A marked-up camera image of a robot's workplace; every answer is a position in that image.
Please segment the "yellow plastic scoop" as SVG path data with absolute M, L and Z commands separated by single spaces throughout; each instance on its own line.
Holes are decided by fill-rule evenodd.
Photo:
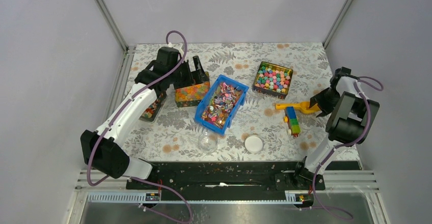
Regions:
M 310 107 L 309 101 L 303 101 L 299 103 L 276 103 L 276 110 L 284 110 L 287 107 L 293 107 L 295 110 L 300 111 L 303 114 L 314 114 L 316 112 L 321 111 L 321 109 L 317 106 L 317 104 Z

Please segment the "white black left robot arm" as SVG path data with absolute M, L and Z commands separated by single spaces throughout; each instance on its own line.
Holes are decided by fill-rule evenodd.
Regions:
M 191 88 L 209 81 L 199 57 L 192 57 L 195 70 L 190 70 L 183 51 L 163 46 L 134 79 L 134 84 L 110 117 L 94 131 L 80 136 L 84 162 L 88 170 L 97 169 L 112 178 L 136 177 L 146 189 L 157 185 L 157 173 L 144 160 L 128 156 L 122 145 L 134 123 L 166 90 Z

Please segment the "blue plastic candy bin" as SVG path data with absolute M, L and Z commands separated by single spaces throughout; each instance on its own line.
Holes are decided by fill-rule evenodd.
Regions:
M 237 111 L 244 105 L 249 87 L 219 75 L 198 104 L 194 120 L 204 128 L 224 135 Z

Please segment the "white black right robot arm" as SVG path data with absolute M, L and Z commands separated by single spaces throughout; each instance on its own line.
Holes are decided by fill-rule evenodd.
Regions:
M 361 88 L 366 76 L 354 76 L 351 69 L 336 69 L 330 86 L 310 99 L 317 105 L 319 117 L 329 116 L 325 131 L 328 137 L 299 162 L 292 175 L 296 188 L 305 189 L 317 184 L 333 159 L 345 149 L 365 141 L 380 109 L 380 104 L 368 98 Z

